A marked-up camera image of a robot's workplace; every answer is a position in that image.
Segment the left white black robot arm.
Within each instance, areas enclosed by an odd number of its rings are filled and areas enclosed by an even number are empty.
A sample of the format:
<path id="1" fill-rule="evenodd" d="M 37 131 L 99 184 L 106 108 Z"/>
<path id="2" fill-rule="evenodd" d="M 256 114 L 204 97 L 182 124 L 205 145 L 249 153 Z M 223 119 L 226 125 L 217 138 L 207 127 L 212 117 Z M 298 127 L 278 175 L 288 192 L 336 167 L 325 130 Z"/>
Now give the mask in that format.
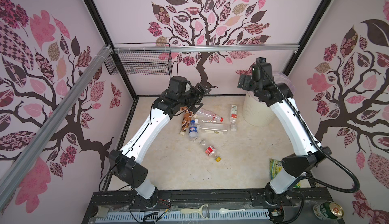
<path id="1" fill-rule="evenodd" d="M 152 103 L 149 116 L 133 138 L 120 150 L 109 154 L 110 171 L 143 199 L 155 199 L 157 187 L 147 179 L 148 169 L 141 165 L 147 150 L 182 107 L 197 112 L 203 105 L 201 100 L 210 91 L 201 83 L 191 85 L 185 77 L 171 77 L 168 88 Z"/>

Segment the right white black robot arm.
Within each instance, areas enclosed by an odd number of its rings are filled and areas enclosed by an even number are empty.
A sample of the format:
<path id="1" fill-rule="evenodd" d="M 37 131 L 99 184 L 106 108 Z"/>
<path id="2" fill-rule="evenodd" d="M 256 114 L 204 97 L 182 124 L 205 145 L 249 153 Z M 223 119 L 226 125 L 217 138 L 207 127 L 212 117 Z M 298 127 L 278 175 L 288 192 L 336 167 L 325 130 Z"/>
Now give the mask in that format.
<path id="1" fill-rule="evenodd" d="M 238 88 L 251 91 L 260 102 L 275 113 L 293 146 L 294 153 L 281 161 L 282 170 L 265 187 L 264 198 L 269 205 L 276 205 L 279 197 L 292 188 L 302 176 L 317 166 L 332 152 L 312 135 L 298 111 L 288 85 L 276 84 L 271 64 L 266 58 L 257 58 L 251 66 L 251 75 L 241 75 Z"/>

